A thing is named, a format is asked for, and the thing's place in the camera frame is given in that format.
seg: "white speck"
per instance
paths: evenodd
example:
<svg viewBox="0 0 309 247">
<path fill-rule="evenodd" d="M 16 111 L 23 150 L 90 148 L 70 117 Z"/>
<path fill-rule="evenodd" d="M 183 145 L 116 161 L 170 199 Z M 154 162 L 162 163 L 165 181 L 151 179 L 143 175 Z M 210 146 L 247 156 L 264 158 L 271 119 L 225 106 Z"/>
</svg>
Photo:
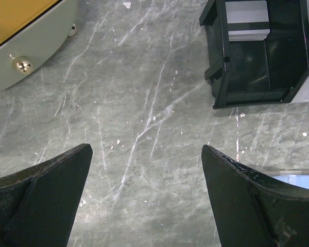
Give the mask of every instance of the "white speck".
<svg viewBox="0 0 309 247">
<path fill-rule="evenodd" d="M 127 9 L 130 9 L 130 6 L 131 6 L 131 2 L 123 2 L 123 5 L 127 8 Z"/>
</svg>

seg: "open black bin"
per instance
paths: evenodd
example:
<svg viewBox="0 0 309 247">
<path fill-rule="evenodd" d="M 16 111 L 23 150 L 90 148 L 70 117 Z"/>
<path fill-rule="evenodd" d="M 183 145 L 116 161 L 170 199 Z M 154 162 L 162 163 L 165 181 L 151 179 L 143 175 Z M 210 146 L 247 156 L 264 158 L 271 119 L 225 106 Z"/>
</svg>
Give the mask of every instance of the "open black bin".
<svg viewBox="0 0 309 247">
<path fill-rule="evenodd" d="M 289 103 L 309 75 L 306 0 L 267 0 L 264 41 L 229 42 L 226 2 L 209 0 L 200 17 L 208 41 L 213 108 Z"/>
</svg>

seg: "orange surface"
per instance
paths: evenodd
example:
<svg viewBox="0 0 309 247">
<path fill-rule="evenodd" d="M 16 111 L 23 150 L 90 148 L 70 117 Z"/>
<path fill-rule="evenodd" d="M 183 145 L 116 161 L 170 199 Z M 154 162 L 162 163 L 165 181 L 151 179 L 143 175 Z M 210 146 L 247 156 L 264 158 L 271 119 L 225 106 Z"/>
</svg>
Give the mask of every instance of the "orange surface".
<svg viewBox="0 0 309 247">
<path fill-rule="evenodd" d="M 0 0 L 0 45 L 59 0 Z"/>
</svg>

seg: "yellow wooden top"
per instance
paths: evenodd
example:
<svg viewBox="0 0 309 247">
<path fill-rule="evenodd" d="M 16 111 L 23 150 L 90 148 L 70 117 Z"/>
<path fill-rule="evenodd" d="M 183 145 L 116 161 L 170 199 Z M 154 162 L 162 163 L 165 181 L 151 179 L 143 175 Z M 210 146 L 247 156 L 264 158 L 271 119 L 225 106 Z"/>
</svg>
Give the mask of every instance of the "yellow wooden top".
<svg viewBox="0 0 309 247">
<path fill-rule="evenodd" d="M 59 0 L 0 0 L 0 45 Z"/>
</svg>

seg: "marble surface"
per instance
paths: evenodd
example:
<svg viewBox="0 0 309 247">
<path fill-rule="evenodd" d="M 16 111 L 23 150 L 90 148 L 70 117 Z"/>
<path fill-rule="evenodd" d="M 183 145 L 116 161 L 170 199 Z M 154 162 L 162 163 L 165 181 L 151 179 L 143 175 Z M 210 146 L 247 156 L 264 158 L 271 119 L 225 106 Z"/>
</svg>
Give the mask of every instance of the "marble surface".
<svg viewBox="0 0 309 247">
<path fill-rule="evenodd" d="M 0 93 L 0 177 L 90 143 L 69 247 L 220 246 L 202 145 L 308 169 L 309 103 L 214 111 L 205 1 L 130 3 L 80 0 L 77 34 Z"/>
</svg>

